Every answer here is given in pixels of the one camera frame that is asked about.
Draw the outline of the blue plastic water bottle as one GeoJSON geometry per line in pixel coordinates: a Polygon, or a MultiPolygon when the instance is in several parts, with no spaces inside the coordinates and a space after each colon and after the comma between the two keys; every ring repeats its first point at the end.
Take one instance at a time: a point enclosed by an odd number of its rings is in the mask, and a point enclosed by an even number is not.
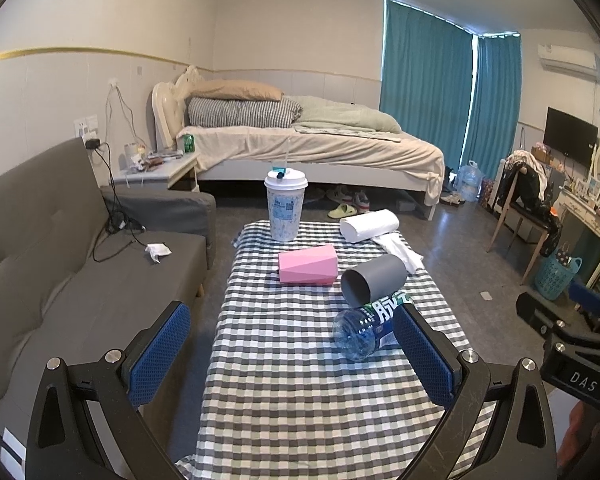
{"type": "Polygon", "coordinates": [[[332,324],[337,349],[351,362],[362,362],[394,341],[393,315],[411,303],[406,292],[377,299],[362,307],[339,312],[332,324]]]}

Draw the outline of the grey plastic cup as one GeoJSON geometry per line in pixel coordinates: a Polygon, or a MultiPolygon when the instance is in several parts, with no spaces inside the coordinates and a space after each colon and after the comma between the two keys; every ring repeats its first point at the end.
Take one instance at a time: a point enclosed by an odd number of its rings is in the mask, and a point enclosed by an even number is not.
{"type": "Polygon", "coordinates": [[[362,307],[393,295],[407,279],[403,261],[394,255],[383,255],[344,271],[341,292],[350,307],[362,307]]]}

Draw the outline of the pink faceted cup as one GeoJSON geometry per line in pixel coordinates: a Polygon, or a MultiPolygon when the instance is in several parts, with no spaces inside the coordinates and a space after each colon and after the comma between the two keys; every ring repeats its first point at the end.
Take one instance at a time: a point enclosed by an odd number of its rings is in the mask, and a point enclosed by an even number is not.
{"type": "Polygon", "coordinates": [[[278,277],[283,284],[330,285],[337,276],[338,257],[332,244],[278,255],[278,277]]]}

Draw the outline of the white drink cup with straw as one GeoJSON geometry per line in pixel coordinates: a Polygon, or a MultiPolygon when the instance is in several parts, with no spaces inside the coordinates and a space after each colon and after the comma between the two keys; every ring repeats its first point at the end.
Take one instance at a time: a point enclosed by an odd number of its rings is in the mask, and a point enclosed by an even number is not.
{"type": "Polygon", "coordinates": [[[285,156],[272,163],[264,178],[268,198],[268,222],[276,242],[291,242],[298,233],[304,193],[309,185],[306,174],[289,166],[289,148],[285,156]]]}

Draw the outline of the teal laundry basket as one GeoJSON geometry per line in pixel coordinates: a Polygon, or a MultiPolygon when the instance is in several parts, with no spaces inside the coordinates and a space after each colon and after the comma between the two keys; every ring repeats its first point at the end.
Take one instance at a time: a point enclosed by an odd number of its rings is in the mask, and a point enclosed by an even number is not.
{"type": "Polygon", "coordinates": [[[545,299],[556,300],[569,286],[573,278],[580,271],[582,259],[570,258],[564,266],[556,255],[551,255],[541,264],[539,271],[533,279],[536,291],[545,299]]]}

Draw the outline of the grey sofa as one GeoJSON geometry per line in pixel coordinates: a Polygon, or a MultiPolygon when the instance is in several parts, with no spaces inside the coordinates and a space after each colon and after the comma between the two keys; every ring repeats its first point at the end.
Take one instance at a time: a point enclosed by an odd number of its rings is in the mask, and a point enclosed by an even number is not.
{"type": "Polygon", "coordinates": [[[26,434],[48,358],[97,359],[195,301],[215,213],[207,193],[102,188],[79,140],[1,175],[0,431],[26,434]],[[149,243],[172,255],[152,262],[149,243]]]}

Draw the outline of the crumpled white tissue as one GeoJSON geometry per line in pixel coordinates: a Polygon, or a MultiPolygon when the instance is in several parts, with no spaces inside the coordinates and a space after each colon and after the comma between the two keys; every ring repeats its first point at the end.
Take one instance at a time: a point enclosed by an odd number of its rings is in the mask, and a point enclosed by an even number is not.
{"type": "Polygon", "coordinates": [[[172,250],[162,243],[149,243],[145,246],[145,252],[154,263],[159,263],[162,258],[172,255],[172,250]]]}

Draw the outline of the white dresser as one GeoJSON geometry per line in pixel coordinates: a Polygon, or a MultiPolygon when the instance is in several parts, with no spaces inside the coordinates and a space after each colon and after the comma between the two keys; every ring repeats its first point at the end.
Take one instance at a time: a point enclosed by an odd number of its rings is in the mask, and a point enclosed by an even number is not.
{"type": "Polygon", "coordinates": [[[582,259],[578,277],[592,288],[600,277],[600,214],[563,186],[554,206],[562,222],[560,241],[582,259]]]}

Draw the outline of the wooden chair with clothes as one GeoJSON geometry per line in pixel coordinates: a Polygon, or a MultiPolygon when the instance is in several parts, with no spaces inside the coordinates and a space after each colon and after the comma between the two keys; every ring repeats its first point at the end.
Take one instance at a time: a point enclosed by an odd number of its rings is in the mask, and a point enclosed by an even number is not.
{"type": "Polygon", "coordinates": [[[511,210],[518,214],[518,222],[509,245],[513,245],[522,222],[528,221],[538,229],[541,235],[522,274],[522,284],[528,280],[539,256],[548,257],[554,252],[562,235],[562,222],[558,213],[552,211],[550,192],[552,188],[548,185],[545,168],[531,152],[516,150],[507,156],[495,194],[496,202],[502,209],[486,251],[490,252],[493,248],[511,210]]]}

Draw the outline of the checkered tablecloth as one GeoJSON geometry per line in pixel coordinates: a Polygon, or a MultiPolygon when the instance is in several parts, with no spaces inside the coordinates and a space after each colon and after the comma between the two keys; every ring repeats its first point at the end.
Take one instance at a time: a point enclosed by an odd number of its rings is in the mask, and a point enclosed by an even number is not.
{"type": "Polygon", "coordinates": [[[284,285],[266,221],[237,235],[189,479],[393,479],[442,417],[397,344],[363,362],[332,339],[338,284],[284,285]]]}

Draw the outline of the large clear water jug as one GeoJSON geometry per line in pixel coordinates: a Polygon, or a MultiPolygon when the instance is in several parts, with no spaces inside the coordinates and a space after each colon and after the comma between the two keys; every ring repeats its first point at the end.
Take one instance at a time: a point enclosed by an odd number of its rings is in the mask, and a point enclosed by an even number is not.
{"type": "Polygon", "coordinates": [[[482,172],[474,160],[470,160],[467,165],[460,168],[457,175],[457,192],[460,197],[468,203],[475,203],[478,200],[482,182],[482,172]]]}

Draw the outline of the white cloth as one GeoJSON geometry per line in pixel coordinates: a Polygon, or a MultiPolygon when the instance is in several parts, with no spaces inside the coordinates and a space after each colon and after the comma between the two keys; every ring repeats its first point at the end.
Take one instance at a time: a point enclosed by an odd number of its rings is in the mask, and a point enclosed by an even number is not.
{"type": "Polygon", "coordinates": [[[384,248],[388,254],[399,258],[408,275],[415,275],[425,269],[424,257],[408,246],[399,232],[377,235],[373,237],[373,241],[384,248]]]}

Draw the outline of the black television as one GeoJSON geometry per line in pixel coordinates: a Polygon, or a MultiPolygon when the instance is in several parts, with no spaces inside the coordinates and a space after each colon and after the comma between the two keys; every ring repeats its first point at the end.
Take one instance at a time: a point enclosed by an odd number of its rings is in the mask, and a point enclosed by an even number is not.
{"type": "Polygon", "coordinates": [[[574,162],[590,166],[597,135],[596,125],[553,107],[547,109],[543,143],[574,162]]]}

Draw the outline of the white bedside table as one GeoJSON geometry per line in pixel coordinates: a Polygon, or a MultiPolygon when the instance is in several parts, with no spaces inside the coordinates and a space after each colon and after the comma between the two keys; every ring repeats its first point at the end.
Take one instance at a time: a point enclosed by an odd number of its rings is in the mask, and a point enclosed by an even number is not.
{"type": "Polygon", "coordinates": [[[114,174],[112,180],[115,186],[168,190],[174,188],[178,182],[194,179],[194,190],[196,190],[197,162],[197,153],[185,153],[180,158],[172,158],[145,171],[131,169],[119,171],[114,174]]]}

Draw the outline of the white bed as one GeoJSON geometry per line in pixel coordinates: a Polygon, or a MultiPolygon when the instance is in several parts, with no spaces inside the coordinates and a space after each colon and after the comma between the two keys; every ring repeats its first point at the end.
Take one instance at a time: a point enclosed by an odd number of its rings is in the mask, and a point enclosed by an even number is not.
{"type": "Polygon", "coordinates": [[[308,128],[294,122],[289,128],[192,126],[190,92],[201,81],[196,67],[189,66],[176,81],[159,82],[151,92],[158,147],[173,148],[191,134],[201,179],[257,180],[289,148],[289,166],[312,182],[407,192],[427,218],[434,216],[444,178],[440,148],[404,131],[308,128]]]}

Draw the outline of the green can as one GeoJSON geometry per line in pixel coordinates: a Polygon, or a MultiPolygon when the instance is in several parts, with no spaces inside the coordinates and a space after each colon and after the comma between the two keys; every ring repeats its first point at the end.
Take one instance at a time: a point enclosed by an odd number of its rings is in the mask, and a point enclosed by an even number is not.
{"type": "Polygon", "coordinates": [[[195,141],[191,134],[183,136],[183,151],[185,153],[193,153],[195,151],[195,141]]]}

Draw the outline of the green slippers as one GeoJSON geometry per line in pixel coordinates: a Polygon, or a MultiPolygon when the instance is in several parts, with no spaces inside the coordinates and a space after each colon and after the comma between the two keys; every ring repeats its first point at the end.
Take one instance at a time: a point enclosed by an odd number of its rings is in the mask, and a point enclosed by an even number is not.
{"type": "Polygon", "coordinates": [[[339,204],[336,208],[329,211],[327,215],[329,219],[340,220],[356,216],[357,214],[358,210],[355,206],[351,204],[339,204]]]}

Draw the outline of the checkered grey pillow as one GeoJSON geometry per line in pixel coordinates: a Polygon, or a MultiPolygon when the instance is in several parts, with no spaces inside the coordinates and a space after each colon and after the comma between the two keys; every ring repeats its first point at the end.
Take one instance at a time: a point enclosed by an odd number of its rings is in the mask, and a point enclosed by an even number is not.
{"type": "Polygon", "coordinates": [[[196,98],[188,103],[192,126],[226,128],[289,128],[302,113],[299,102],[283,96],[279,101],[214,100],[196,98]]]}

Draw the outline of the teal curtains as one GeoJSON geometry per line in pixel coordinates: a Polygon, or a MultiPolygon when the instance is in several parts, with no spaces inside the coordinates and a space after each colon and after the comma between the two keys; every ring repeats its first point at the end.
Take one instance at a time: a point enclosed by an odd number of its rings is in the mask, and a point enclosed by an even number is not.
{"type": "Polygon", "coordinates": [[[474,35],[387,0],[380,109],[440,148],[452,169],[488,178],[514,142],[522,86],[521,34],[474,35]]]}

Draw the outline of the white air conditioner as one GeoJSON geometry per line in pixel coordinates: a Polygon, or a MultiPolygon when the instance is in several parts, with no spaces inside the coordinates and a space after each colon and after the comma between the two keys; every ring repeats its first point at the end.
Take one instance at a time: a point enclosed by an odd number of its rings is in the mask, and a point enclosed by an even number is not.
{"type": "Polygon", "coordinates": [[[594,52],[577,48],[539,44],[538,55],[546,70],[588,80],[599,80],[597,56],[594,52]]]}

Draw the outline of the tan pillow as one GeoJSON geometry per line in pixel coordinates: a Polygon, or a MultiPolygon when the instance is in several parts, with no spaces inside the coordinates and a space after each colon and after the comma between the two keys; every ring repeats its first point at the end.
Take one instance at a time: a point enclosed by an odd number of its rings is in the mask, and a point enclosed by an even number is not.
{"type": "Polygon", "coordinates": [[[212,100],[279,102],[284,92],[270,84],[257,81],[215,79],[197,82],[190,95],[212,100]]]}

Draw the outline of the green blanket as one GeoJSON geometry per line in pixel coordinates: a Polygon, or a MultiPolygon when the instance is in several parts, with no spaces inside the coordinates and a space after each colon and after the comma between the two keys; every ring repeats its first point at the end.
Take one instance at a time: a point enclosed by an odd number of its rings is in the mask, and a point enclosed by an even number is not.
{"type": "Polygon", "coordinates": [[[308,128],[352,129],[401,133],[399,123],[389,114],[365,105],[329,101],[316,96],[290,96],[301,106],[294,122],[308,128]]]}

